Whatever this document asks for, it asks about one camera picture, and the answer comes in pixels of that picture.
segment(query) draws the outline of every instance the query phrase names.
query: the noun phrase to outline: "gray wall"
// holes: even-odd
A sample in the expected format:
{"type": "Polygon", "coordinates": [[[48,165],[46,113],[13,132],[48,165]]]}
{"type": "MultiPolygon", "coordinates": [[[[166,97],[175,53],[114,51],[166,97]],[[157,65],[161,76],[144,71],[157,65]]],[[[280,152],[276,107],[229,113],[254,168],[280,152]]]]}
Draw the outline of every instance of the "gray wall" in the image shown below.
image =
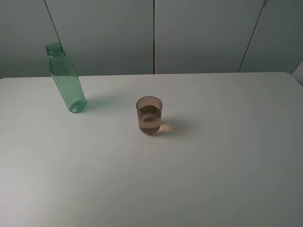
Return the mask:
{"type": "Polygon", "coordinates": [[[0,78],[49,76],[45,46],[58,37],[43,0],[2,0],[0,78]]]}
{"type": "Polygon", "coordinates": [[[153,73],[152,0],[47,0],[80,75],[153,73]]]}
{"type": "Polygon", "coordinates": [[[264,0],[155,0],[155,73],[238,72],[264,0]]]}
{"type": "Polygon", "coordinates": [[[303,61],[303,0],[267,0],[241,72],[293,73],[303,61]]]}

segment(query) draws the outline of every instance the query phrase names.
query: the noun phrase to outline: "bottle bottom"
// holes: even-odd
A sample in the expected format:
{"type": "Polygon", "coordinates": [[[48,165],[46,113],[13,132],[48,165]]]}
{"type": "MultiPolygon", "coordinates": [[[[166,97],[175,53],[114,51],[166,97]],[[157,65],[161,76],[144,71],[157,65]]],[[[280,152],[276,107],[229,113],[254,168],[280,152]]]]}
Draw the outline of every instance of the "bottle bottom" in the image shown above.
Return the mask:
{"type": "Polygon", "coordinates": [[[87,102],[83,101],[83,100],[79,100],[74,102],[69,111],[71,111],[72,113],[76,114],[76,113],[80,113],[82,110],[84,110],[84,108],[87,106],[87,102]]]}

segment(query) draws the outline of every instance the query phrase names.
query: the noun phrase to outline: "glass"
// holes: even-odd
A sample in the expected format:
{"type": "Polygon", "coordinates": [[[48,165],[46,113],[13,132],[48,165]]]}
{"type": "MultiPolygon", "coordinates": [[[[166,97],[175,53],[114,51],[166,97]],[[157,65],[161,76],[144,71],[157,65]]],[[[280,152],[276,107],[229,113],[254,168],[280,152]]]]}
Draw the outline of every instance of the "glass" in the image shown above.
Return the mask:
{"type": "Polygon", "coordinates": [[[146,96],[137,102],[139,129],[147,135],[155,134],[161,126],[162,102],[156,97],[146,96]]]}
{"type": "Polygon", "coordinates": [[[60,43],[48,44],[46,51],[51,75],[68,110],[72,113],[81,112],[87,102],[72,60],[65,55],[60,43]]]}

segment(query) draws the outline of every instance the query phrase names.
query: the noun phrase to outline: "green plastic bottle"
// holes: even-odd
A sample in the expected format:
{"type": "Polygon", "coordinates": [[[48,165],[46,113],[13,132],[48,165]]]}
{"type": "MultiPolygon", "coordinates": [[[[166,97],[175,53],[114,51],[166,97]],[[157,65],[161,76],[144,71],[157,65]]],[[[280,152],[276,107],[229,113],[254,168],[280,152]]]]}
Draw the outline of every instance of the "green plastic bottle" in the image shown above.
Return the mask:
{"type": "Polygon", "coordinates": [[[72,113],[81,112],[87,102],[72,60],[65,55],[60,43],[48,44],[46,51],[51,75],[67,108],[72,113]]]}

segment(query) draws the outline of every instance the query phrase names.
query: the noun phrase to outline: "tabletop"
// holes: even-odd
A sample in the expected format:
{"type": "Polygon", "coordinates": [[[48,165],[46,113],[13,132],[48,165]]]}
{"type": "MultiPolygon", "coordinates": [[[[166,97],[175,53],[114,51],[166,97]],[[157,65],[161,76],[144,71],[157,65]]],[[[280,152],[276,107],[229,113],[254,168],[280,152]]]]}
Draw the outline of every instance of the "tabletop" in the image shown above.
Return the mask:
{"type": "Polygon", "coordinates": [[[303,88],[286,73],[0,80],[1,227],[303,226],[303,88]],[[163,102],[161,132],[136,101],[163,102]]]}

